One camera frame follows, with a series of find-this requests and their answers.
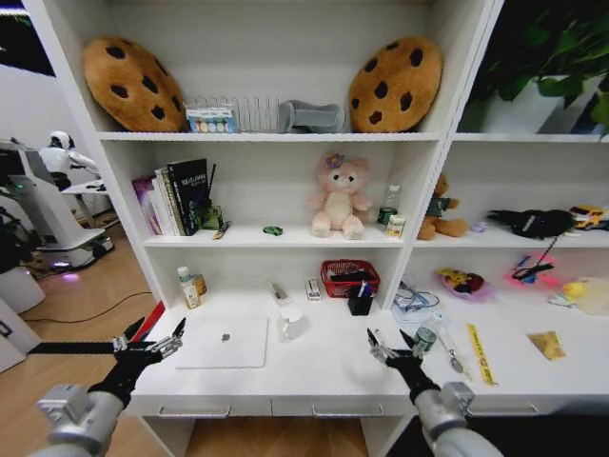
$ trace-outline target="yellow toy car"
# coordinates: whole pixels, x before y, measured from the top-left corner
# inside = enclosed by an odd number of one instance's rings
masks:
[[[577,205],[569,209],[576,220],[575,228],[579,230],[609,230],[609,212],[591,205]]]

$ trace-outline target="yellow tape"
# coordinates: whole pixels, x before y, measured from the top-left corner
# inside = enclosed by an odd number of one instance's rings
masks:
[[[480,335],[478,334],[478,329],[473,324],[467,324],[467,332],[469,333],[469,338],[472,341],[474,352],[476,352],[476,357],[478,358],[478,365],[480,366],[482,380],[489,386],[497,386],[498,384],[493,379],[493,373],[491,373],[491,367],[488,366],[486,354],[484,353],[484,348],[482,347],[482,343],[480,341]]]

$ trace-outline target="wire rack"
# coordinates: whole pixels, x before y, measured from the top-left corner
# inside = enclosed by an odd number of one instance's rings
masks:
[[[186,97],[187,108],[230,107],[235,116],[238,131],[277,131],[279,98],[245,95],[194,95]]]

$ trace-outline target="green clip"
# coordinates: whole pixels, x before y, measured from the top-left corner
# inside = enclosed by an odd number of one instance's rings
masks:
[[[266,226],[265,228],[263,228],[263,232],[268,233],[269,235],[275,235],[275,236],[284,234],[284,230],[281,227],[276,227],[276,226]]]

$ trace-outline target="red basket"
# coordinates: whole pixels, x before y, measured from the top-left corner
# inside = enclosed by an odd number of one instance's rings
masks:
[[[335,274],[345,274],[352,271],[357,271],[358,269],[365,269],[372,275],[374,279],[368,281],[368,284],[370,284],[372,290],[376,292],[379,288],[379,284],[381,283],[381,279],[372,265],[364,260],[341,259],[326,260],[322,263],[322,282],[324,283],[327,295],[331,298],[349,298],[349,291],[351,288],[361,284],[359,281],[332,281],[327,275],[329,270],[334,271]]]

